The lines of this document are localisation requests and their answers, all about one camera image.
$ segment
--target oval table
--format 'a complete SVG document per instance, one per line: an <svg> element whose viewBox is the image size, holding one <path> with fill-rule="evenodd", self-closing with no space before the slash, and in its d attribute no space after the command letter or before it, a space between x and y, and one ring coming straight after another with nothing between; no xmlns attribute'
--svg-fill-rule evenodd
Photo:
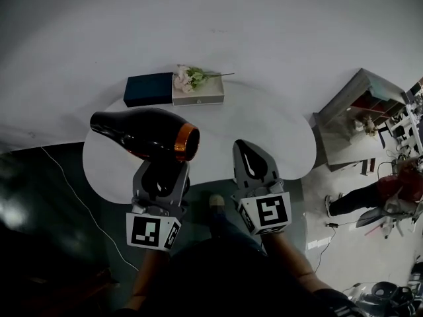
<svg viewBox="0 0 423 317"><path fill-rule="evenodd" d="M200 146L190 162L192 185L234 177L232 146L237 139L270 153L283 179L301 178L312 169L316 159L313 132L283 97L240 83L224 83L224 89L224 104L146 106L178 114L199 128ZM118 100L106 111L127 109L134 108ZM131 203L132 178L142 162L111 139L92 130L88 133L83 149L85 175L94 191L107 201Z"/></svg>

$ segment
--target sneaker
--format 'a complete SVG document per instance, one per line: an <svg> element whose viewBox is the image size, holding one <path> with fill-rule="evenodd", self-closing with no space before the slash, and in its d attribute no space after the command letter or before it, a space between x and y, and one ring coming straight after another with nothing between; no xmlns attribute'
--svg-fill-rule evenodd
<svg viewBox="0 0 423 317"><path fill-rule="evenodd" d="M325 197L325 207L326 207L326 211L328 213L329 218L332 218L332 215L330 214L330 211L329 211L329 208L330 208L330 205L331 205L332 202L333 202L332 196L326 195L326 197Z"/></svg>
<svg viewBox="0 0 423 317"><path fill-rule="evenodd" d="M209 198L210 210L213 213L223 213L225 211L225 200L219 194L213 194Z"/></svg>

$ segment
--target white tile floor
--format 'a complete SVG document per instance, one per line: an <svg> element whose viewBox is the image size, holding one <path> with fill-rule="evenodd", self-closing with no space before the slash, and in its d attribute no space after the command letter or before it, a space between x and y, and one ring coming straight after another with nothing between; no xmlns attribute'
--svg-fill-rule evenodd
<svg viewBox="0 0 423 317"><path fill-rule="evenodd" d="M387 142L387 149L395 151L396 141L387 132L383 133L383 137ZM376 168L379 163L390 160L392 159L388 156L378 158ZM325 227L325 223L354 222L368 210L361 209L329 219L324 205L326 194L337 197L340 192L346 194L377 181L376 171L369 176L363 176L360 174L361 169L360 163L346 170L330 172L327 166L323 165L302 179L307 219L306 256L314 269L319 263L321 252L327 247L328 239L334 234L331 228ZM390 164L380 166L380 177L390 173ZM358 229L355 228L355 223L338 227L335 229L336 236L322 256L317 275L339 291L363 282L390 281L405 285L414 260L422 251L423 218L418 220L414 232L409 220L403 221L402 224L404 237L394 228L387 240L379 228L365 236L378 223Z"/></svg>

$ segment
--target white cable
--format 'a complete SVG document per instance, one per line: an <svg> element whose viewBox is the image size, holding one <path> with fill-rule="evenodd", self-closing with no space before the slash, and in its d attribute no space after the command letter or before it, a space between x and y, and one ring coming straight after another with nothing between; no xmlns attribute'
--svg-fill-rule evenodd
<svg viewBox="0 0 423 317"><path fill-rule="evenodd" d="M80 199L79 197L78 197L78 195L77 195L77 193L75 192L75 190L72 188L72 186L70 185L70 183L67 181L67 178L66 178L66 175L65 175L65 172L63 171L63 168L61 167L61 165L59 164L59 162L58 161L56 161L54 158L52 158L52 156L49 154L49 153L47 153L47 151L43 148L43 147L40 147L47 155L48 155L48 157L50 157L58 166L59 166L59 168L60 168L60 170L61 170L61 173L63 174L63 177L65 178L65 181L66 181L66 183L67 183L67 185L69 186L69 188L71 188L71 190L72 190L72 192L73 192L73 194L75 195L75 197L82 203L82 205L85 207L85 208L87 208L87 210L88 210L88 212L90 213L90 216L91 216L91 218L93 219L93 221L94 221L94 223L95 223L95 225L97 226L97 228L103 233L103 234L105 234L107 237L109 237L109 239L113 242L113 244L114 244L114 246L116 247L116 250L118 251L118 253L119 253L119 256L123 259L123 261L125 262L125 263L127 263L128 265L130 265L130 266L132 266L136 271L138 271L138 269L135 267L135 266L133 266L130 262L128 262L127 260L125 260L124 259L124 257L122 256L122 254L120 253L120 251L119 251L119 248L118 248L118 246L117 246L117 244L116 244L116 242L114 241L114 239L113 238L111 238L110 236L109 236L109 234L107 233L107 232L105 232L103 229L101 229L100 227L99 227L99 225L97 224L97 221L95 220L95 218L94 218L94 216L93 216L93 214L91 213L91 210L85 205L85 203L84 202L82 202L82 199Z"/></svg>

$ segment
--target dark blue box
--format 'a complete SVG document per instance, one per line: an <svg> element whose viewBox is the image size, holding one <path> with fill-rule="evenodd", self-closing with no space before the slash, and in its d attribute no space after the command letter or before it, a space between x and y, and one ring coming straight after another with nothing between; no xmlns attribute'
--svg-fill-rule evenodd
<svg viewBox="0 0 423 317"><path fill-rule="evenodd" d="M128 77L124 102L127 107L172 103L173 73Z"/></svg>

